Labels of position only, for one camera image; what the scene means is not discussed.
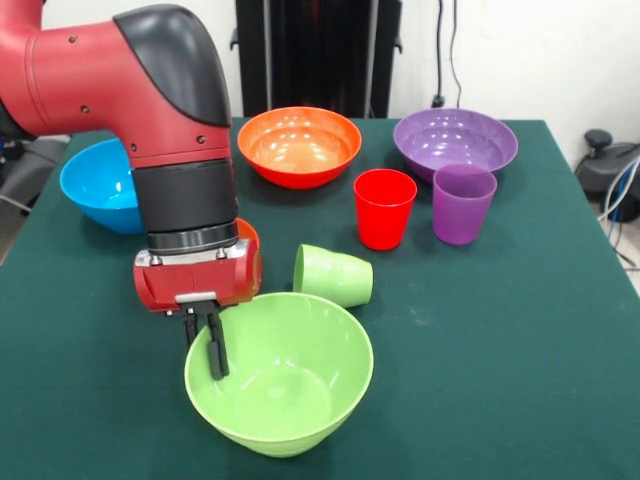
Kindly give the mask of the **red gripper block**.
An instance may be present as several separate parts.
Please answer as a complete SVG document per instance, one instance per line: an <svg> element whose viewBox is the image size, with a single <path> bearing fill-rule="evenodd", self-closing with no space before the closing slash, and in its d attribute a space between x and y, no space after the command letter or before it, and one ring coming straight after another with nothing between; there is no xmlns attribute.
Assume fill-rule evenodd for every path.
<svg viewBox="0 0 640 480"><path fill-rule="evenodd" d="M262 260L257 243L241 239L226 248L180 255L153 255L138 252L133 265L137 294L152 312L177 311L204 301L230 306L250 301L258 292L262 278ZM214 380L230 373L220 309L206 303L204 313L210 340L208 357ZM183 318L186 345L198 334L199 315L187 308Z"/></svg>

